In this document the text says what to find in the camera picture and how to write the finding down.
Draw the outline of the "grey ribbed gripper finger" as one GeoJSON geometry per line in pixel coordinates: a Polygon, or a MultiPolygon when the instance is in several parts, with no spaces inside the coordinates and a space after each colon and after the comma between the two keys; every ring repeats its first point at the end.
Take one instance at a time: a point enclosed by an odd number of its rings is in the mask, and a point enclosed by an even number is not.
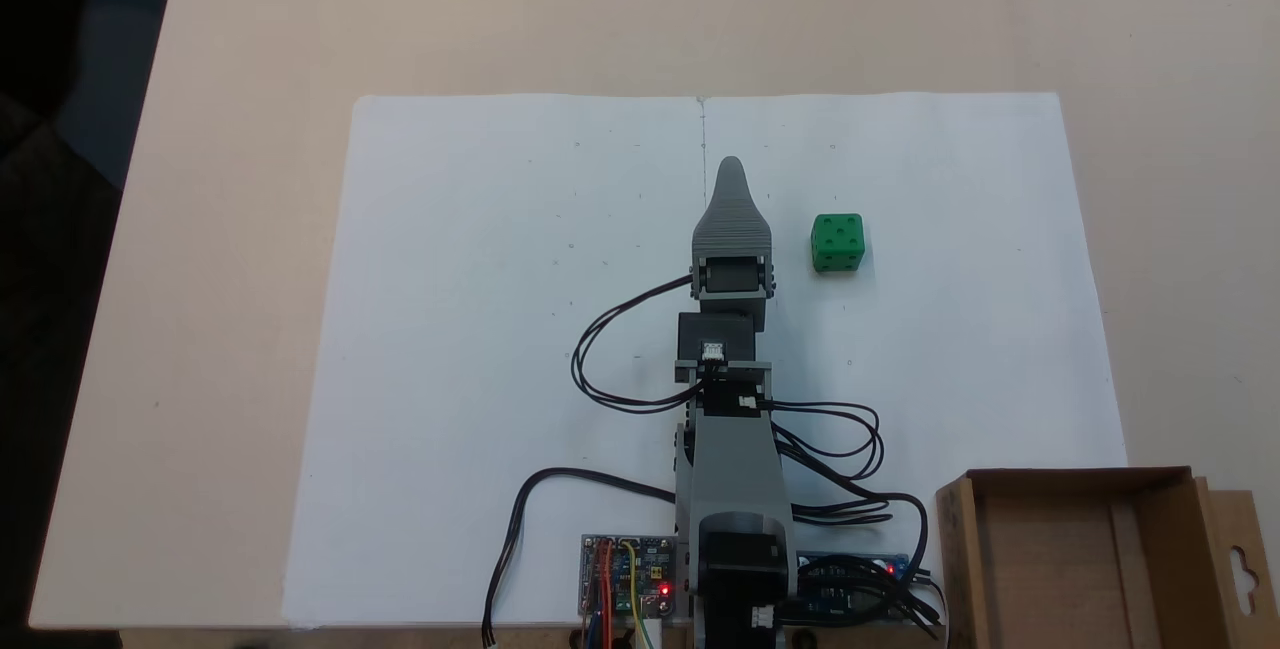
{"type": "Polygon", "coordinates": [[[756,207],[740,157],[723,157],[703,216],[692,230],[692,257],[772,257],[772,230],[756,207]]]}

